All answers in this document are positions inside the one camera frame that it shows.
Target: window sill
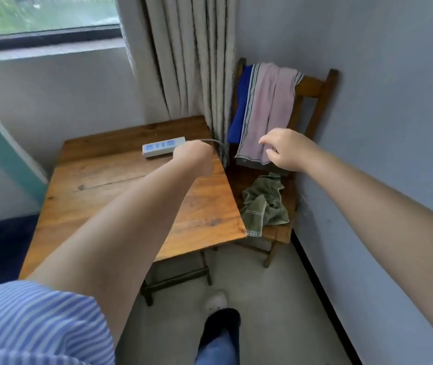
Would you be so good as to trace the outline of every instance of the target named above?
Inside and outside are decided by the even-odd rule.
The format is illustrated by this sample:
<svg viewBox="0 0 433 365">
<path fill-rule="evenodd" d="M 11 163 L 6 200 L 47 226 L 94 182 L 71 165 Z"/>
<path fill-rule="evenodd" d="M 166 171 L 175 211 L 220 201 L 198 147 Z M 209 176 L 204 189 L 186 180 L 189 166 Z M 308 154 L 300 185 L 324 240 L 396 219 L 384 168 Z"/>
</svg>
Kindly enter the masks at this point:
<svg viewBox="0 0 433 365">
<path fill-rule="evenodd" d="M 70 42 L 58 45 L 13 48 L 0 51 L 0 61 L 25 59 L 39 56 L 62 55 L 68 53 L 105 50 L 111 48 L 125 47 L 123 38 L 111 38 L 98 41 Z"/>
</svg>

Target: chair seat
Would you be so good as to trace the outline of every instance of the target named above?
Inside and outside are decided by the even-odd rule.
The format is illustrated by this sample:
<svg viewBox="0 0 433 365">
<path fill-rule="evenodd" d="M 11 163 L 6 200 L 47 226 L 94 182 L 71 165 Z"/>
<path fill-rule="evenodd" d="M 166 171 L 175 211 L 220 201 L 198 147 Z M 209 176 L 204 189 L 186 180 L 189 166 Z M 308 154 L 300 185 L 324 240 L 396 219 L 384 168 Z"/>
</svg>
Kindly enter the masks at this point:
<svg viewBox="0 0 433 365">
<path fill-rule="evenodd" d="M 268 174 L 266 171 L 250 169 L 235 164 L 229 165 L 225 169 L 225 173 L 239 209 L 243 207 L 242 191 L 249 188 L 257 177 Z M 281 243 L 290 243 L 291 241 L 292 225 L 296 213 L 296 189 L 293 180 L 293 177 L 281 178 L 281 183 L 284 185 L 284 189 L 281 190 L 282 203 L 289 213 L 290 222 L 282 225 L 266 225 L 263 227 L 262 237 L 265 239 Z"/>
</svg>

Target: shoe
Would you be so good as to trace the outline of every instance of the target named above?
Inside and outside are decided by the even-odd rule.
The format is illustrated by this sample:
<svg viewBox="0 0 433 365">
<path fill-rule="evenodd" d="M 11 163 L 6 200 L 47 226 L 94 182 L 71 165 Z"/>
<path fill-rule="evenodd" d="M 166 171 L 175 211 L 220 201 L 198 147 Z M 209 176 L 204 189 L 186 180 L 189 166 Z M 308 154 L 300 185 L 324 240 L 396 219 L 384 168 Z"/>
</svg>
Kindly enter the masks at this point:
<svg viewBox="0 0 433 365">
<path fill-rule="evenodd" d="M 217 291 L 212 294 L 205 302 L 205 311 L 208 316 L 227 307 L 227 297 L 222 291 Z"/>
</svg>

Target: power strip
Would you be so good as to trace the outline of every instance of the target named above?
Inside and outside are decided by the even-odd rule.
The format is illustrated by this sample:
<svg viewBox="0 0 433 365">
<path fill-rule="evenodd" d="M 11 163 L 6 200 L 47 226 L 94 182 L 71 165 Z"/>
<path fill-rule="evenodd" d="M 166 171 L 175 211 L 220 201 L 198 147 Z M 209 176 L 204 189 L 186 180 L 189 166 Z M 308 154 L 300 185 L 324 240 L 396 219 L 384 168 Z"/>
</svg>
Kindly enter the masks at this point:
<svg viewBox="0 0 433 365">
<path fill-rule="evenodd" d="M 174 149 L 186 142 L 185 137 L 173 138 L 172 140 L 162 140 L 159 142 L 148 143 L 142 146 L 142 155 L 145 158 L 152 158 L 152 156 L 169 154 Z"/>
</svg>

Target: glass pane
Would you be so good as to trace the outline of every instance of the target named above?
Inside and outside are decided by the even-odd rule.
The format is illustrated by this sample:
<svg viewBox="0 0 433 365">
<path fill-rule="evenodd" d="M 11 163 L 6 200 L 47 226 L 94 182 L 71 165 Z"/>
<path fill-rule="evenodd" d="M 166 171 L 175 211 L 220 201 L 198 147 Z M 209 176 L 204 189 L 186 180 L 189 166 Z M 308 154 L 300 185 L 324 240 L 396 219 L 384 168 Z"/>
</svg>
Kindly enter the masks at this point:
<svg viewBox="0 0 433 365">
<path fill-rule="evenodd" d="M 115 0 L 0 0 L 0 34 L 117 23 Z"/>
</svg>

